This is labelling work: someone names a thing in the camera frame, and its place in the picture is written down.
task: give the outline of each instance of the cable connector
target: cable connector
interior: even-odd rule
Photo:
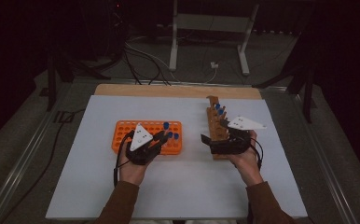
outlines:
[[[211,62],[210,65],[212,66],[212,68],[218,68],[218,63]]]

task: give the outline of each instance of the brown sleeve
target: brown sleeve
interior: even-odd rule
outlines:
[[[296,223],[293,218],[282,211],[268,182],[247,187],[246,190],[257,224]]]
[[[118,181],[102,213],[94,224],[128,224],[131,220],[139,187],[125,181]]]

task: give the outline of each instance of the white metal frame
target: white metal frame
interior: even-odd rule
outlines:
[[[177,0],[173,0],[173,37],[171,59],[169,61],[169,70],[175,71],[177,66],[177,30],[178,29],[192,29],[192,30],[213,30],[213,31],[226,31],[244,33],[243,42],[238,45],[238,55],[241,63],[242,73],[244,75],[250,74],[249,66],[247,64],[246,56],[244,54],[252,33],[254,21],[258,5],[254,5],[253,11],[249,18],[242,17],[223,17],[223,16],[209,16],[209,15],[194,15],[182,14],[177,12]],[[208,28],[203,26],[207,21],[210,22]]]

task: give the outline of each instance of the table leg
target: table leg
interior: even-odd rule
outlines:
[[[258,11],[258,5],[253,7],[252,14],[250,15],[249,21],[247,22],[246,31],[244,32],[244,40],[241,45],[238,46],[239,60],[241,62],[242,74],[245,76],[250,74],[249,65],[247,64],[246,55],[244,51],[246,50],[247,42],[249,41],[250,34],[253,30],[254,21],[256,18],[256,12]]]
[[[173,35],[171,59],[169,60],[169,70],[174,72],[177,64],[177,0],[173,0]]]

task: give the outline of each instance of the white foam sheet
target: white foam sheet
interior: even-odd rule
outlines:
[[[282,209],[306,217],[305,206],[284,155],[264,100],[220,99],[229,120],[238,115],[265,124],[257,131],[264,148],[261,173],[270,183]],[[117,155],[111,149],[116,122],[121,119],[179,120],[183,148],[179,155],[157,156],[148,167],[133,218],[212,219],[247,216],[245,185],[229,161],[213,161],[201,142],[209,136],[208,99],[91,96],[47,218],[98,217],[113,191]]]

